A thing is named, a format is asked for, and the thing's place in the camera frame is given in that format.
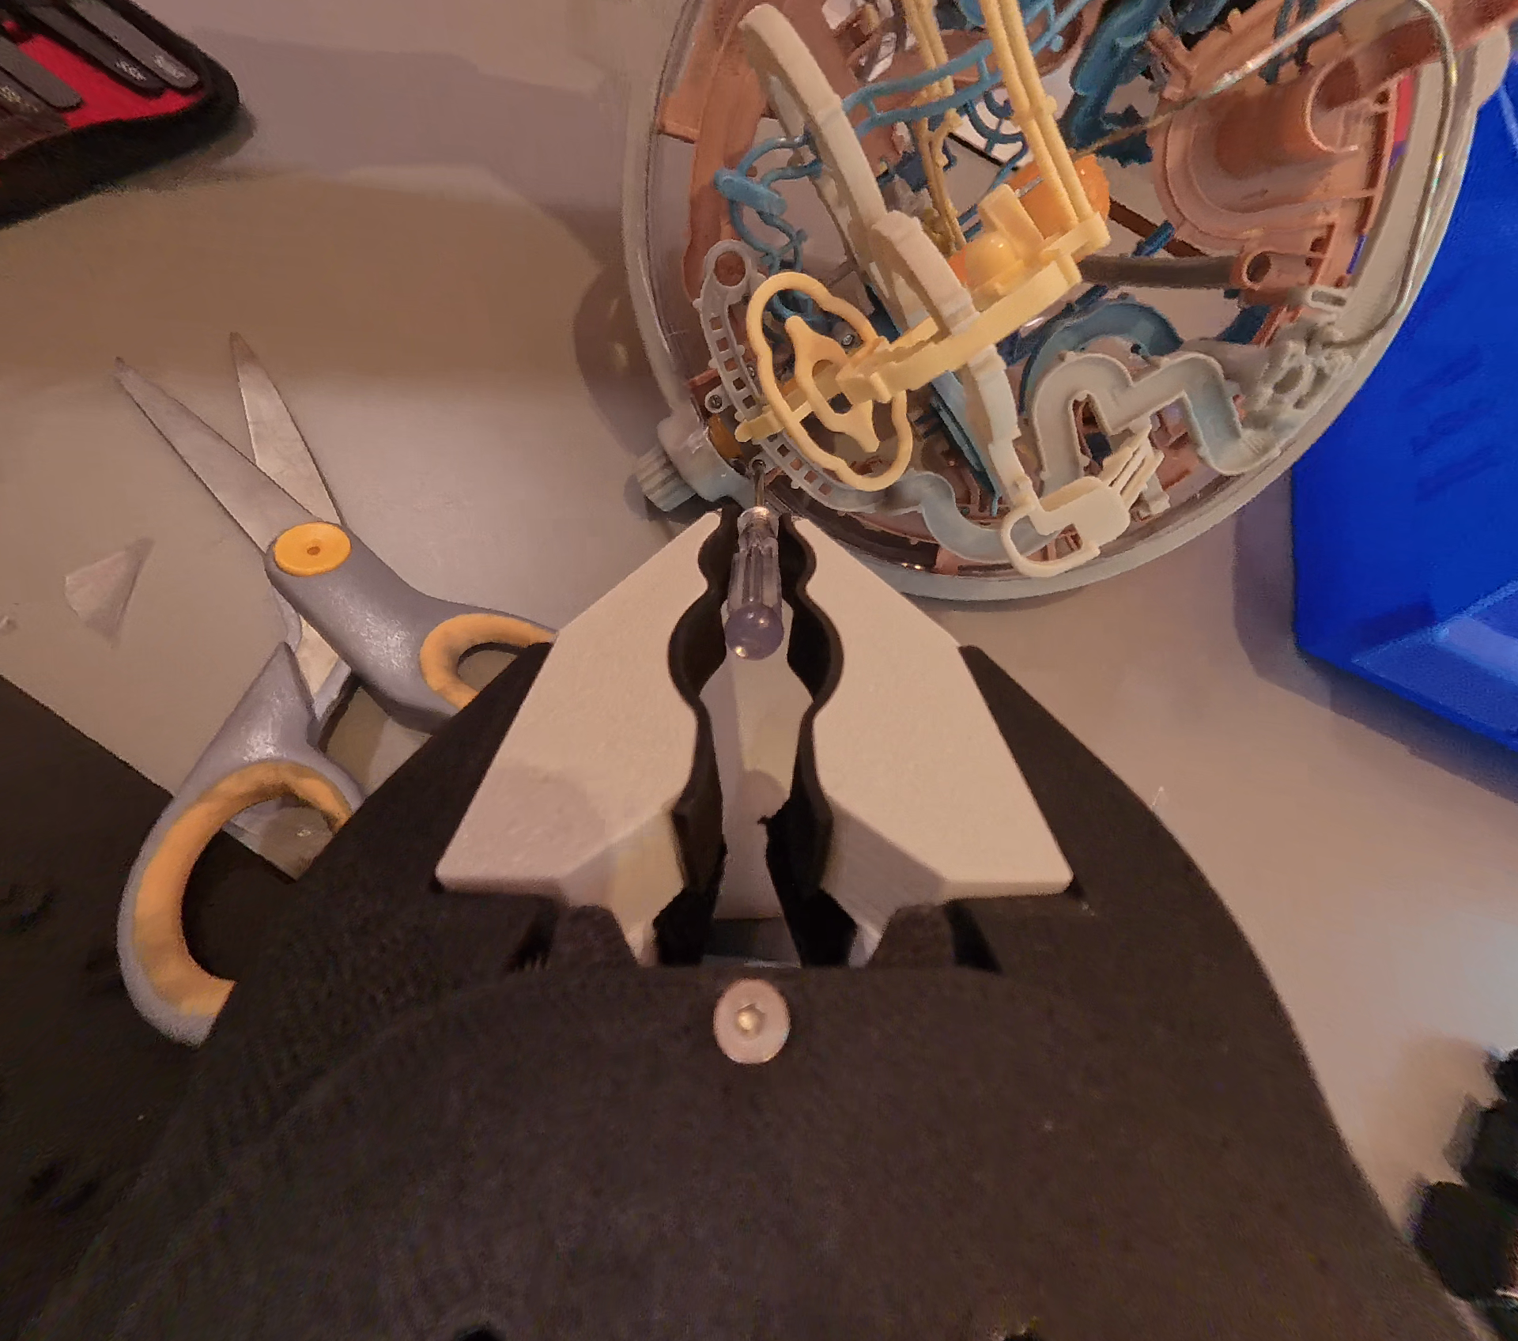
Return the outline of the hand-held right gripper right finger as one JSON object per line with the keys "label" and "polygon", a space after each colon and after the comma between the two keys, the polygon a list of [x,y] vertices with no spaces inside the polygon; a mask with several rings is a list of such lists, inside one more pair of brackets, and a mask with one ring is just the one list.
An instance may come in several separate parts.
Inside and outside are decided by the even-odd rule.
{"label": "hand-held right gripper right finger", "polygon": [[810,520],[783,520],[804,686],[767,869],[802,965],[863,965],[890,918],[1073,875],[954,639]]}

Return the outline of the triangular clear plastic scrap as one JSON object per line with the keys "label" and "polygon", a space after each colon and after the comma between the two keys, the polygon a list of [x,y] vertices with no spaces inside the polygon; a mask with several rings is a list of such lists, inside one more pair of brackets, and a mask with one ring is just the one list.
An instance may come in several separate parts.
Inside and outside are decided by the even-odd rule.
{"label": "triangular clear plastic scrap", "polygon": [[70,612],[107,645],[120,641],[126,608],[151,550],[153,542],[144,536],[64,577]]}

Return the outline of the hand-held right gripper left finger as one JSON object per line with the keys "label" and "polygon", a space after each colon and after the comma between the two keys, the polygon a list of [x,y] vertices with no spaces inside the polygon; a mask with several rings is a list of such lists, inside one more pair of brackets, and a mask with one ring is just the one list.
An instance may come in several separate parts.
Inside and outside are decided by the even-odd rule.
{"label": "hand-held right gripper left finger", "polygon": [[726,575],[728,518],[703,516],[559,631],[436,863],[446,891],[598,906],[639,963],[676,957],[658,916],[724,852],[699,694]]}

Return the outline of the grey ribbed knob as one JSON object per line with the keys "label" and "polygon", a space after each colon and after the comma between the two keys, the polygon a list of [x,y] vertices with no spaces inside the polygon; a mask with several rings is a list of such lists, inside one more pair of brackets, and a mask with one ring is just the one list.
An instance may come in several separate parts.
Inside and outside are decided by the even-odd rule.
{"label": "grey ribbed knob", "polygon": [[695,489],[685,481],[670,454],[658,442],[635,460],[635,481],[642,497],[664,515],[674,513],[697,497]]}

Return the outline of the black dimpled mat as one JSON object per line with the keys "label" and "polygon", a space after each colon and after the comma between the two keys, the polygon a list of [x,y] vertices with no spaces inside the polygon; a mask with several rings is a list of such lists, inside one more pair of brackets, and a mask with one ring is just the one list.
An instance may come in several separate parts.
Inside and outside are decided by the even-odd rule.
{"label": "black dimpled mat", "polygon": [[442,1000],[414,928],[444,830],[383,787],[331,838],[200,1047],[136,1010],[118,916],[167,795],[3,721],[3,1320],[31,1337],[405,1337],[364,1134]]}

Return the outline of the black plastic device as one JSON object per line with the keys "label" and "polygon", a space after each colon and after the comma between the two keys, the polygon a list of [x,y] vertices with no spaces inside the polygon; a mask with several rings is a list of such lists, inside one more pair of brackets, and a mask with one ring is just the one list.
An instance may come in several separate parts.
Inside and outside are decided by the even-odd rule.
{"label": "black plastic device", "polygon": [[1515,1329],[1515,1052],[1490,1064],[1494,1099],[1463,1123],[1457,1179],[1430,1183],[1412,1244],[1496,1337]]}

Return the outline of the marble maze ball toy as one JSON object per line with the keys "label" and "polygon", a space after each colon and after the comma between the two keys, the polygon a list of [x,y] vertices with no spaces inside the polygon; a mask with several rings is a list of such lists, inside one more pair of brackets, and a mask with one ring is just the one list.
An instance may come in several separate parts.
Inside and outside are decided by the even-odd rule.
{"label": "marble maze ball toy", "polygon": [[1513,0],[674,0],[623,240],[699,499],[921,596],[1241,509],[1412,310]]}

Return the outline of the red tool case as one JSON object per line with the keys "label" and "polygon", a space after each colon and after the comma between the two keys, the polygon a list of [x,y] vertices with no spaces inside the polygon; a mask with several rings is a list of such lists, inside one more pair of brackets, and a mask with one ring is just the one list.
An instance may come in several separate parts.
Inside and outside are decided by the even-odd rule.
{"label": "red tool case", "polygon": [[239,117],[231,74],[130,0],[3,0],[3,226],[204,150]]}

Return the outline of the grey orange scissors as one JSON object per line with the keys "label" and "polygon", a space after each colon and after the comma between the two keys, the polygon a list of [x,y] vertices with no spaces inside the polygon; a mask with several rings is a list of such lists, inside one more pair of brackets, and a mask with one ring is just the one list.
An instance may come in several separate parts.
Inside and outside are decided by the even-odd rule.
{"label": "grey orange scissors", "polygon": [[553,641],[535,622],[405,583],[340,518],[264,366],[239,335],[229,345],[251,458],[138,370],[112,366],[124,394],[251,540],[284,618],[284,637],[146,834],[120,897],[126,994],[147,1025],[186,1047],[206,1039],[233,986],[194,959],[185,936],[183,900],[210,838],[280,799],[309,809],[329,836],[352,817],[364,793],[321,746],[352,686],[403,723],[434,731],[477,696],[459,674],[463,655]]}

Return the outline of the clear-handled screwdriver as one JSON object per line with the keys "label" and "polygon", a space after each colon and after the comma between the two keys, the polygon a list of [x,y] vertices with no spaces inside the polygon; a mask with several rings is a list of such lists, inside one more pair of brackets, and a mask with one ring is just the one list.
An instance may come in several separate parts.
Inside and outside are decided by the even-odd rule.
{"label": "clear-handled screwdriver", "polygon": [[767,499],[769,472],[757,458],[748,464],[752,495],[738,515],[736,548],[724,612],[724,643],[732,657],[761,661],[785,639],[781,610],[781,524]]}

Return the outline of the blue storage bin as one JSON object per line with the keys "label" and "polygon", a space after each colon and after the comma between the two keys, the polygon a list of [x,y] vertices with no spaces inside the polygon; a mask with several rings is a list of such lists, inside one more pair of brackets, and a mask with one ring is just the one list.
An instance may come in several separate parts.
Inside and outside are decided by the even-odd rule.
{"label": "blue storage bin", "polygon": [[1513,746],[1513,62],[1410,314],[1291,485],[1299,647]]}

